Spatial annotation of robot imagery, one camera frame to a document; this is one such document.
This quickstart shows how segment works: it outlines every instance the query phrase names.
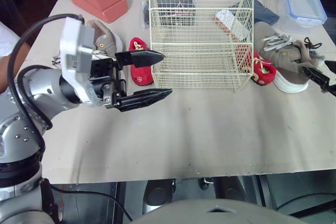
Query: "red sneaker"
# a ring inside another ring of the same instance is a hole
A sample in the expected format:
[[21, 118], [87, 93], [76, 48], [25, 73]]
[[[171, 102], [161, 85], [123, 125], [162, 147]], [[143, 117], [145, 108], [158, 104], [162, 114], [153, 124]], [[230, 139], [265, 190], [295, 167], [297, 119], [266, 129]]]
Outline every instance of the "red sneaker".
[[[139, 38], [133, 38], [130, 43], [129, 51], [148, 49], [144, 41]], [[136, 68], [131, 65], [131, 77], [136, 85], [145, 86], [154, 82], [151, 67]]]

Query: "white wire basket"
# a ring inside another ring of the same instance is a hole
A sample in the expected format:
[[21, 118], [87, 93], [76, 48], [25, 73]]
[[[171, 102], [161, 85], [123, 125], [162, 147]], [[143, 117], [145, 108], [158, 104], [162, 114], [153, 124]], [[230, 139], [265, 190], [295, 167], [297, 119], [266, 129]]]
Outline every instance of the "white wire basket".
[[234, 88], [253, 73], [253, 0], [149, 0], [159, 88]]

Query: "plastic container lid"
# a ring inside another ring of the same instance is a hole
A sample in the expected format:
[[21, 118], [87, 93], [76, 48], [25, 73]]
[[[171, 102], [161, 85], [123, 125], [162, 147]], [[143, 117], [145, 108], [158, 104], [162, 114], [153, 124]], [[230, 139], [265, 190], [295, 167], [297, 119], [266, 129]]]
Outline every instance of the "plastic container lid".
[[306, 27], [309, 23], [323, 24], [327, 20], [324, 8], [320, 0], [286, 0], [289, 15]]

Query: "red shoe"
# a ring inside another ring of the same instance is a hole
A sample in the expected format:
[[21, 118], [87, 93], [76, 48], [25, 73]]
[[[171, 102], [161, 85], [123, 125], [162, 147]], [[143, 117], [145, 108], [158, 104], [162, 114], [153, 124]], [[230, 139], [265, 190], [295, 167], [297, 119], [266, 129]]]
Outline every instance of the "red shoe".
[[253, 74], [251, 79], [264, 86], [274, 81], [277, 68], [269, 60], [261, 59], [257, 51], [253, 51]]
[[[242, 59], [242, 55], [248, 52], [248, 56]], [[237, 63], [240, 66], [240, 71], [245, 73], [250, 73], [250, 53], [251, 48], [245, 45], [239, 45], [236, 49]], [[257, 51], [253, 51], [253, 74], [251, 79], [255, 81], [260, 86], [265, 86], [274, 81], [275, 75], [277, 73], [277, 68], [272, 65], [269, 60], [261, 59]]]
[[[130, 43], [129, 51], [148, 49], [144, 41], [139, 38], [133, 38]], [[136, 85], [145, 86], [154, 82], [151, 67], [136, 68], [131, 65], [131, 77]]]

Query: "black cable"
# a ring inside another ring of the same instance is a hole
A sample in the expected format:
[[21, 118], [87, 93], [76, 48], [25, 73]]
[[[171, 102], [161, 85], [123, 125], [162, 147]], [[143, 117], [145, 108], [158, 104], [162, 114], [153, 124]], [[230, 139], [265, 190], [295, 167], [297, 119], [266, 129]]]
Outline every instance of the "black cable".
[[50, 67], [47, 66], [42, 66], [42, 65], [32, 65], [29, 67], [26, 67], [25, 69], [21, 70], [19, 75], [17, 76], [17, 89], [19, 90], [22, 99], [25, 101], [25, 103], [35, 112], [37, 113], [37, 115], [39, 115], [41, 117], [41, 119], [43, 121], [46, 122], [47, 124], [47, 130], [50, 130], [52, 128], [52, 122], [49, 119], [49, 117], [43, 113], [35, 104], [34, 102], [30, 99], [30, 97], [28, 96], [25, 86], [23, 84], [23, 78], [25, 76], [25, 74], [33, 69], [51, 69]]
[[296, 197], [294, 199], [291, 199], [290, 201], [288, 201], [286, 203], [283, 203], [282, 205], [280, 205], [279, 207], [277, 207], [276, 210], [278, 211], [280, 208], [284, 207], [285, 205], [287, 205], [289, 203], [292, 203], [295, 200], [306, 198], [306, 197], [313, 196], [313, 195], [331, 195], [331, 196], [336, 196], [336, 193], [313, 193], [313, 194], [302, 195], [300, 197]]
[[20, 110], [20, 113], [26, 119], [27, 124], [31, 129], [31, 132], [36, 135], [36, 141], [37, 141], [37, 143], [40, 147], [41, 155], [43, 154], [43, 152], [46, 148], [46, 145], [45, 145], [45, 142], [42, 138], [42, 135], [40, 134], [40, 132], [37, 129], [36, 125], [34, 124], [33, 120], [31, 119], [27, 109], [22, 104], [22, 101], [21, 101], [21, 99], [20, 99], [20, 97], [17, 93], [16, 87], [15, 87], [15, 82], [14, 82], [14, 65], [15, 65], [15, 60], [16, 60], [17, 54], [18, 54], [21, 46], [27, 41], [27, 39], [34, 32], [36, 32], [38, 29], [42, 28], [43, 25], [45, 25], [48, 22], [51, 22], [51, 21], [54, 21], [54, 20], [57, 20], [57, 19], [66, 18], [66, 17], [78, 19], [84, 24], [83, 17], [81, 17], [79, 15], [76, 15], [76, 14], [58, 14], [58, 15], [55, 15], [55, 16], [50, 16], [50, 17], [44, 18], [44, 19], [34, 23], [32, 26], [30, 26], [22, 34], [21, 38], [16, 43], [16, 45], [15, 45], [13, 51], [12, 51], [11, 57], [9, 58], [8, 67], [7, 67], [7, 81], [8, 81], [9, 90], [10, 90], [12, 96], [13, 96], [13, 99], [14, 99], [18, 109]]
[[114, 203], [117, 204], [118, 207], [120, 207], [120, 209], [123, 211], [123, 213], [126, 215], [126, 217], [130, 220], [133, 221], [133, 219], [131, 218], [131, 216], [128, 214], [128, 212], [126, 211], [126, 209], [120, 204], [119, 201], [117, 201], [116, 198], [112, 197], [111, 195], [108, 194], [104, 194], [104, 193], [99, 193], [97, 191], [68, 191], [68, 190], [62, 190], [57, 188], [56, 186], [50, 185], [52, 190], [55, 190], [59, 193], [63, 193], [63, 194], [91, 194], [91, 195], [99, 195], [102, 197], [106, 197], [109, 199], [112, 199], [114, 201]]

